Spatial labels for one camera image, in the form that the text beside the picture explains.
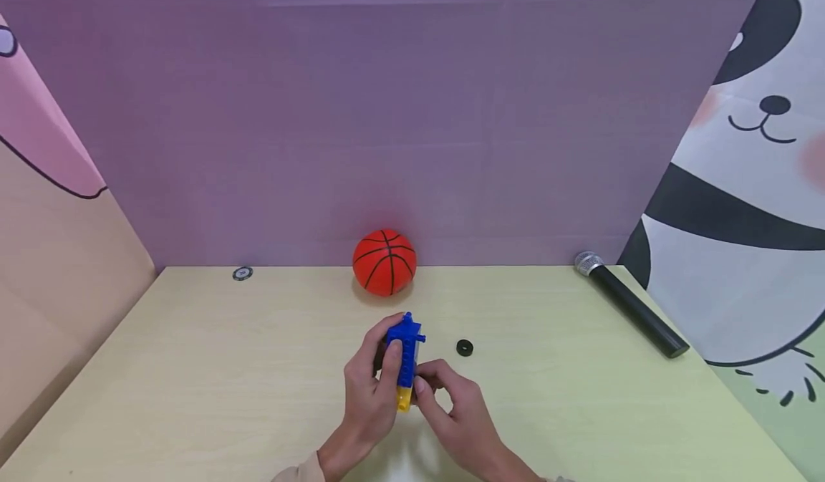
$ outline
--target panda nose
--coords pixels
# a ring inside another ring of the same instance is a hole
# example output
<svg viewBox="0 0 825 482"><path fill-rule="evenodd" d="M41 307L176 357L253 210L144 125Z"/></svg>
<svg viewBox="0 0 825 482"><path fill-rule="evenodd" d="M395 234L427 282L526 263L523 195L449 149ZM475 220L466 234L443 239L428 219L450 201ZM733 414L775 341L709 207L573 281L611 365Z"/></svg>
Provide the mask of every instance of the panda nose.
<svg viewBox="0 0 825 482"><path fill-rule="evenodd" d="M791 101L781 95L769 95L759 102L759 109L769 115L783 115L791 109Z"/></svg>

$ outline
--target yellow lego brick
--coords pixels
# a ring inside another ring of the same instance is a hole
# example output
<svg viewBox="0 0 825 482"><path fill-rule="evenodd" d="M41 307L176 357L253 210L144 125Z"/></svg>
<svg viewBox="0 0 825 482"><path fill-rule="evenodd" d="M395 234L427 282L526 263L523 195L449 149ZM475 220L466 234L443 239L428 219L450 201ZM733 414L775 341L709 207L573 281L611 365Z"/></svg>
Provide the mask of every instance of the yellow lego brick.
<svg viewBox="0 0 825 482"><path fill-rule="evenodd" d="M398 395L398 412L408 412L410 401L413 399L413 389L411 387L396 387L395 391Z"/></svg>

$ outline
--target left hand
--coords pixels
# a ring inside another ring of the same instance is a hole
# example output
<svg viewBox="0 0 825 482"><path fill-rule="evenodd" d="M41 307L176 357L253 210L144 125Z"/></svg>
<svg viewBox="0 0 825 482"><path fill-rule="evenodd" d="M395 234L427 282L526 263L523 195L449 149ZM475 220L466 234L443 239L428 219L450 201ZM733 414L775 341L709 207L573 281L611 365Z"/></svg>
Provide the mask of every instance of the left hand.
<svg viewBox="0 0 825 482"><path fill-rule="evenodd" d="M375 379L373 361L381 340L391 326L401 323L403 314L381 319L366 332L364 342L344 366L347 402L341 425L318 450L326 482L338 482L382 439L395 423L396 384L401 369L401 341L392 341L384 353L381 378Z"/></svg>

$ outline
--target wrist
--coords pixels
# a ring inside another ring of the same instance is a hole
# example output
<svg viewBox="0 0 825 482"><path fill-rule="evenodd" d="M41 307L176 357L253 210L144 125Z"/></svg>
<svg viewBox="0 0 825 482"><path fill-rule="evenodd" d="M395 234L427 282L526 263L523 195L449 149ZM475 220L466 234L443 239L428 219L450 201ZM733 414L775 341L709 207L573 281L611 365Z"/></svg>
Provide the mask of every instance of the wrist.
<svg viewBox="0 0 825 482"><path fill-rule="evenodd" d="M484 482L542 482L542 478L504 444L490 459L492 462L481 477Z"/></svg>
<svg viewBox="0 0 825 482"><path fill-rule="evenodd" d="M318 450L325 482L338 482L370 454L373 445L360 439L357 431L342 423Z"/></svg>

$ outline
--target blue lego brick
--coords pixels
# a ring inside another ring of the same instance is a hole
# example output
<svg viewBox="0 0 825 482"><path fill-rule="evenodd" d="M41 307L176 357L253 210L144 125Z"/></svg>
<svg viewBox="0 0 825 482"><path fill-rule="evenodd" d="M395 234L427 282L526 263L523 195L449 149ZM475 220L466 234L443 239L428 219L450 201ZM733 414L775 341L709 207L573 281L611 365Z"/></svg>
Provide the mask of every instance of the blue lego brick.
<svg viewBox="0 0 825 482"><path fill-rule="evenodd" d="M415 364L418 360L418 342L427 341L427 337L419 334L421 323L413 321L413 315L404 314L401 323L387 330L387 345L394 340L400 340L402 345L401 372L398 373L398 387L412 387L415 378Z"/></svg>

